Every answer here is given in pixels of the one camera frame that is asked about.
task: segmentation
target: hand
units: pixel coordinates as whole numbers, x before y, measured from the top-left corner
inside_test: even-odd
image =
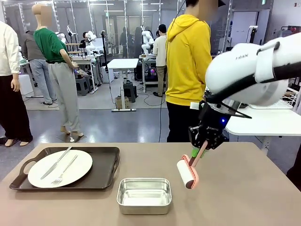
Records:
[[[71,62],[71,63],[72,63],[72,68],[78,68],[79,67],[77,63],[75,63],[75,62]]]
[[[19,92],[19,90],[20,90],[19,79],[12,79],[12,81],[10,83],[10,86],[13,89],[14,92]]]

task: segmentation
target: white shirt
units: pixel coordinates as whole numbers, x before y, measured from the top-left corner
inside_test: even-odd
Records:
[[[17,33],[0,21],[0,76],[20,73]]]
[[[155,39],[153,54],[157,56],[156,66],[161,67],[166,65],[166,35],[162,35]]]

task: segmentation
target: green t-shirt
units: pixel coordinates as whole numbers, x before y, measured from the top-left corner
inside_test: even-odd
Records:
[[[48,63],[65,63],[60,50],[65,49],[68,52],[67,48],[54,32],[41,28],[34,32],[33,37]]]

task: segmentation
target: rectangular metal pan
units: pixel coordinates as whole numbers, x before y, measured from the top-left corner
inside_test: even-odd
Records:
[[[125,178],[120,182],[117,193],[122,214],[167,214],[171,201],[170,184],[164,178]]]
[[[67,147],[48,147],[42,150],[35,158],[26,161],[20,169],[19,176],[10,184],[9,188],[28,192],[55,192],[55,191],[91,191],[105,190],[113,182],[113,176],[119,165],[119,148],[117,147],[74,147],[91,155],[93,164],[90,171],[81,179],[72,184],[57,188],[38,188],[32,186],[24,173],[26,165],[32,161],[39,161],[55,152],[66,150]]]

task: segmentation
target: brown table surface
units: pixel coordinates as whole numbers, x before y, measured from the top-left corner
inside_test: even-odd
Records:
[[[20,167],[0,183],[0,226],[300,226],[301,193],[252,143],[224,143],[198,162],[200,184],[184,187],[176,163],[188,143],[76,143],[116,146],[120,165],[106,192],[22,193],[9,189]],[[173,204],[163,216],[122,215],[116,202],[123,178],[157,177],[170,181]]]

